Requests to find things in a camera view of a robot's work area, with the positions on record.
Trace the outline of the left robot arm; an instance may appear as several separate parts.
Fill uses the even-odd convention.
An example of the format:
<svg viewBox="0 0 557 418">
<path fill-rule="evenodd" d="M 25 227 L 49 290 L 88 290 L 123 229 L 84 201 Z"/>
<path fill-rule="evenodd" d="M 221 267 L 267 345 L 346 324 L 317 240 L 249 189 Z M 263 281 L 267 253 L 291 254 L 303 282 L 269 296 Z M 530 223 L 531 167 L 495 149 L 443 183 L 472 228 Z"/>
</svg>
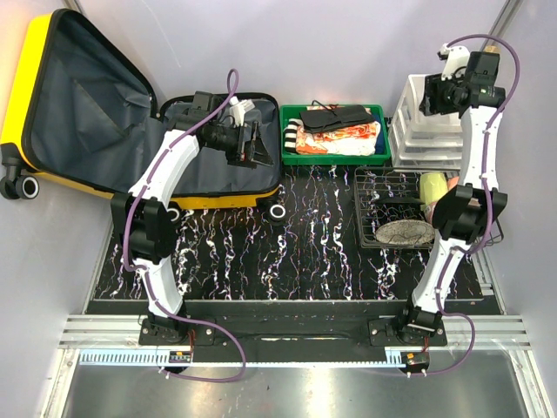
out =
<svg viewBox="0 0 557 418">
<path fill-rule="evenodd" d="M 124 267 L 141 275 L 148 295 L 142 343 L 153 338 L 177 345 L 190 335 L 171 266 L 179 215 L 171 197 L 187 167 L 204 148 L 222 152 L 231 166 L 274 165 L 255 110 L 252 100 L 234 93 L 222 98 L 196 92 L 190 107 L 170 119 L 160 148 L 137 183 L 111 199 Z"/>
</svg>

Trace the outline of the orange bunny pattern garment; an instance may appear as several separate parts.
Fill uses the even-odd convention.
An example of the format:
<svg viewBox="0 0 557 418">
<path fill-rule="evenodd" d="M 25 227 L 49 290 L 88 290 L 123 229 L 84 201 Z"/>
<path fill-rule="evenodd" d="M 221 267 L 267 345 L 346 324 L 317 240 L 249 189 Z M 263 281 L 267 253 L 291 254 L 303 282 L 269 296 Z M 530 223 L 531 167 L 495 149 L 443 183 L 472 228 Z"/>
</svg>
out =
<svg viewBox="0 0 557 418">
<path fill-rule="evenodd" d="M 295 151 L 301 155 L 327 154 L 328 150 L 323 143 L 324 138 L 322 134 L 298 131 L 296 134 Z"/>
</svg>

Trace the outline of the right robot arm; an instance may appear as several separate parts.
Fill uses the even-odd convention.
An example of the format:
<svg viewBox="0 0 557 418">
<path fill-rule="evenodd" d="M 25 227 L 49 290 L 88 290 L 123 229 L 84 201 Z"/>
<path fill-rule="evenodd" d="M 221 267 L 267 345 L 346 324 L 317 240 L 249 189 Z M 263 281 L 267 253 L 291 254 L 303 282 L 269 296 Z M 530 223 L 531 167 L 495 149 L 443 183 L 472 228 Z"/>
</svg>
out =
<svg viewBox="0 0 557 418">
<path fill-rule="evenodd" d="M 483 246 L 507 205 L 496 176 L 497 134 L 508 93 L 496 86 L 500 54 L 444 46 L 445 67 L 425 79 L 419 105 L 426 116 L 456 113 L 463 133 L 460 178 L 433 209 L 435 238 L 426 270 L 393 320 L 400 342 L 434 337 L 442 325 L 450 283 L 462 258 Z"/>
</svg>

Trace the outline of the black roll-up pouch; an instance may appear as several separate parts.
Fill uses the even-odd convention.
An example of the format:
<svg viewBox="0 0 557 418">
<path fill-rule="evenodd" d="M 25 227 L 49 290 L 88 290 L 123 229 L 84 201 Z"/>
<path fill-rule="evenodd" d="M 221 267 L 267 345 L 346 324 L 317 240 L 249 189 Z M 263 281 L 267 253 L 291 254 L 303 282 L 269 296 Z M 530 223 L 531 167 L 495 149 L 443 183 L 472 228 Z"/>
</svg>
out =
<svg viewBox="0 0 557 418">
<path fill-rule="evenodd" d="M 375 117 L 360 104 L 333 109 L 306 110 L 300 113 L 300 119 L 310 133 L 336 131 L 356 125 L 367 125 L 375 121 Z"/>
</svg>

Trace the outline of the orange floral pattern cloth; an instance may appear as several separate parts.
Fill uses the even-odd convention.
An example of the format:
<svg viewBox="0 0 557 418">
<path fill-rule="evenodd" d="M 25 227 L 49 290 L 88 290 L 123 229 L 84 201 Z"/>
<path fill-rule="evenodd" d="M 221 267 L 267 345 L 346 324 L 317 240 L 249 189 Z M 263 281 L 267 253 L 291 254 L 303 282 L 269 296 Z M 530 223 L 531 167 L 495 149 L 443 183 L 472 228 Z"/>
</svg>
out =
<svg viewBox="0 0 557 418">
<path fill-rule="evenodd" d="M 337 107 L 309 106 L 300 113 L 304 131 L 317 140 L 377 139 L 381 123 L 369 107 L 349 104 Z"/>
</svg>

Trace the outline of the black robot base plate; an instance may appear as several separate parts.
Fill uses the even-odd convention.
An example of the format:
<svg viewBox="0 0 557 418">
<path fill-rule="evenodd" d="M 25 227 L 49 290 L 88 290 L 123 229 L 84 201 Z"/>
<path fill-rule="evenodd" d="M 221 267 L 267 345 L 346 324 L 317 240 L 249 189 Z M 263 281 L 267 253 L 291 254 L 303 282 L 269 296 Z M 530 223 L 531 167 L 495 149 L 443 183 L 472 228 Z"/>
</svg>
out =
<svg viewBox="0 0 557 418">
<path fill-rule="evenodd" d="M 148 314 L 141 322 L 142 346 L 167 348 L 177 366 L 217 363 L 232 367 L 299 363 L 397 363 L 391 347 L 444 347 L 444 328 L 425 338 L 422 330 L 400 326 L 404 301 L 241 303 L 206 307 L 190 303 L 183 323 Z"/>
</svg>

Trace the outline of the navy blue garment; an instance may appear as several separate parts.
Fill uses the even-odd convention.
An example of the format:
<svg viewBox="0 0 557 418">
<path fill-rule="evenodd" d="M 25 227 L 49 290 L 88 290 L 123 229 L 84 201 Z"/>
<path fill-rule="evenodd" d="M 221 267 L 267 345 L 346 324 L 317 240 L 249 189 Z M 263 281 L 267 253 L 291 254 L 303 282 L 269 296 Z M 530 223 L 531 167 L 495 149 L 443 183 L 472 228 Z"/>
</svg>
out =
<svg viewBox="0 0 557 418">
<path fill-rule="evenodd" d="M 378 124 L 378 133 L 375 142 L 374 156 L 381 156 L 382 158 L 386 158 L 389 155 L 389 152 L 390 148 L 386 129 L 382 124 Z"/>
</svg>

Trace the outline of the yellow Pikachu suitcase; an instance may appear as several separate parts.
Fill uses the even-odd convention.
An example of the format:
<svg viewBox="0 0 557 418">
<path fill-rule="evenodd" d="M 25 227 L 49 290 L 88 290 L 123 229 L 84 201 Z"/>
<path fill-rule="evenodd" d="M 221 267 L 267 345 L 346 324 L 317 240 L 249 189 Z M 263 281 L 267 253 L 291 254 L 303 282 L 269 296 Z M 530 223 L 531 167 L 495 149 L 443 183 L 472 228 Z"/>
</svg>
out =
<svg viewBox="0 0 557 418">
<path fill-rule="evenodd" d="M 204 148 L 171 197 L 176 210 L 279 206 L 279 106 L 264 93 L 234 93 L 256 105 L 272 167 L 226 164 Z M 159 104 L 144 74 L 82 14 L 59 9 L 29 23 L 1 132 L 1 194 L 34 199 L 38 176 L 111 199 L 128 192 L 155 157 L 171 118 L 195 93 Z"/>
</svg>

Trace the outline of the black white striped garment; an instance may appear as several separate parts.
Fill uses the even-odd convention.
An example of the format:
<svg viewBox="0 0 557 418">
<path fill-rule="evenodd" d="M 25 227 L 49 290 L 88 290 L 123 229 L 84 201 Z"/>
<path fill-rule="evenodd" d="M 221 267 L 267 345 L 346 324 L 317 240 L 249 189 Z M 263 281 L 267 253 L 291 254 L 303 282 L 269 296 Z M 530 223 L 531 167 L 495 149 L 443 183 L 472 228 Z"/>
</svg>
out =
<svg viewBox="0 0 557 418">
<path fill-rule="evenodd" d="M 296 153 L 298 129 L 303 123 L 299 119 L 290 119 L 283 130 L 284 148 L 287 152 Z"/>
</svg>

